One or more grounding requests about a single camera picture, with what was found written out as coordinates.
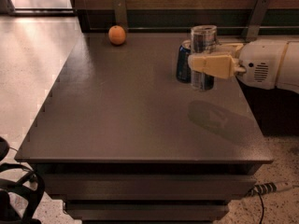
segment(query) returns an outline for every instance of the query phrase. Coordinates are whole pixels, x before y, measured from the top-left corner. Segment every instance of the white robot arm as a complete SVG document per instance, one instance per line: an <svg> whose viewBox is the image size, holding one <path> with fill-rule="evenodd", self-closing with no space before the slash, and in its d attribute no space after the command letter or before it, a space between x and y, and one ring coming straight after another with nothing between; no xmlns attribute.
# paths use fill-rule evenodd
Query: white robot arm
<svg viewBox="0 0 299 224"><path fill-rule="evenodd" d="M216 51L189 56L189 67L213 77L237 76L244 84L262 89L299 93L299 42L257 40L217 45Z"/></svg>

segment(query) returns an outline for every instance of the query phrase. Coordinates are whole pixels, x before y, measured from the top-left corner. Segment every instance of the floor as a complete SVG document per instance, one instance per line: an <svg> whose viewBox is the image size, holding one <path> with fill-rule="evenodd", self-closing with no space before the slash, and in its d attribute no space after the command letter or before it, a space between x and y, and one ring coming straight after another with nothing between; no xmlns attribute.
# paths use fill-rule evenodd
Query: floor
<svg viewBox="0 0 299 224"><path fill-rule="evenodd" d="M0 17L0 135L18 149L35 119L68 54L81 36L77 18ZM299 137L265 136L275 158L255 177L258 184L289 182L299 185ZM5 162L14 161L10 150ZM299 188L263 196L263 223L299 223ZM258 196L232 201L230 212L215 224L259 223ZM63 212L63 203L47 194L36 210L43 224L81 223Z"/></svg>

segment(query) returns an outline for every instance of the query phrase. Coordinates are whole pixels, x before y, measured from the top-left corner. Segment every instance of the vent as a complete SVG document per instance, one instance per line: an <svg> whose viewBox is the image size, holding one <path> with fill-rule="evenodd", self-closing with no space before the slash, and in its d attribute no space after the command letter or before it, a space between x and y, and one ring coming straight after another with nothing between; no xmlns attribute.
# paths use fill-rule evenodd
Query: vent
<svg viewBox="0 0 299 224"><path fill-rule="evenodd" d="M266 63L258 64L254 71L254 79L257 82L263 82L267 79L269 67Z"/></svg>

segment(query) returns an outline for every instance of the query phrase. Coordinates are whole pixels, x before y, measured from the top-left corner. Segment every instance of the orange fruit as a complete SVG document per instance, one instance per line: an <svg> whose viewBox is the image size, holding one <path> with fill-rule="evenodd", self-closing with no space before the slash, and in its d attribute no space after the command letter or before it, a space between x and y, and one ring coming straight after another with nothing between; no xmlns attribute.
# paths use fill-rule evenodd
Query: orange fruit
<svg viewBox="0 0 299 224"><path fill-rule="evenodd" d="M114 45L121 45L125 41L126 34L121 26L112 26L108 32L109 40Z"/></svg>

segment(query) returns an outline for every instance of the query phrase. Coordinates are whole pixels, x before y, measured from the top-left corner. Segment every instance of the blue can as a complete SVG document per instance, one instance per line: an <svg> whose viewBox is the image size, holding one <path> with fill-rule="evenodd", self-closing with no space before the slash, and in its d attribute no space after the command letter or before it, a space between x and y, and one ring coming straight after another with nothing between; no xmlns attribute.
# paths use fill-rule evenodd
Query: blue can
<svg viewBox="0 0 299 224"><path fill-rule="evenodd" d="M191 40L185 40L178 50L177 79L184 83L191 82L191 69L188 66L188 57L191 53Z"/></svg>

